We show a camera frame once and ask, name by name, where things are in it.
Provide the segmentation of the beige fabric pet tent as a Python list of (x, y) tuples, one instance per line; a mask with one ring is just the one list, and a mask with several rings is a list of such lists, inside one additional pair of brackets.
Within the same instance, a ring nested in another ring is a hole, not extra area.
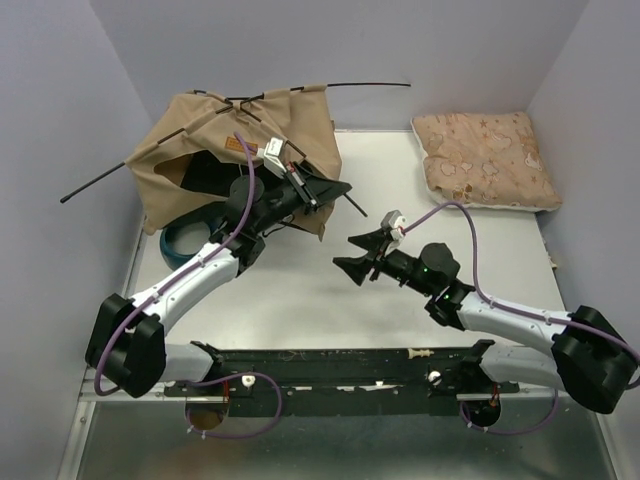
[(287, 143), (285, 162), (339, 178), (342, 159), (323, 85), (270, 90), (255, 99), (194, 91), (174, 96), (125, 161), (142, 201), (144, 231), (152, 235), (224, 201), (229, 184), (247, 169), (243, 148), (264, 147), (273, 137)]

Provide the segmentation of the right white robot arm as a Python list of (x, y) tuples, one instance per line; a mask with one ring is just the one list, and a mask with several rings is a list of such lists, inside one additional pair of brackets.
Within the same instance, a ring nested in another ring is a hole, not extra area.
[(564, 391), (581, 406), (610, 414), (639, 368), (628, 344), (593, 307), (550, 311), (483, 294), (458, 279), (460, 265), (444, 243), (428, 243), (412, 256), (392, 247), (384, 229), (348, 241), (364, 255), (332, 262), (357, 285), (388, 276), (427, 297), (425, 309), (439, 325), (513, 343), (494, 344), (461, 365), (461, 382), (471, 391), (494, 381), (523, 382)]

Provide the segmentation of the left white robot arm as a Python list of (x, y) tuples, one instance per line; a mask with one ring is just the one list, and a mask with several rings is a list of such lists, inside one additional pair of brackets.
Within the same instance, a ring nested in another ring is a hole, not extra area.
[(94, 369), (94, 391), (108, 379), (133, 398), (161, 382), (188, 382), (201, 395), (222, 380), (216, 350), (202, 342), (169, 345), (177, 322), (215, 289), (251, 267), (265, 248), (264, 233), (289, 217), (308, 216), (346, 195), (351, 185), (290, 164), (264, 182), (254, 169), (236, 178), (228, 198), (214, 204), (216, 230), (184, 265), (162, 281), (124, 298), (103, 301), (85, 353)]

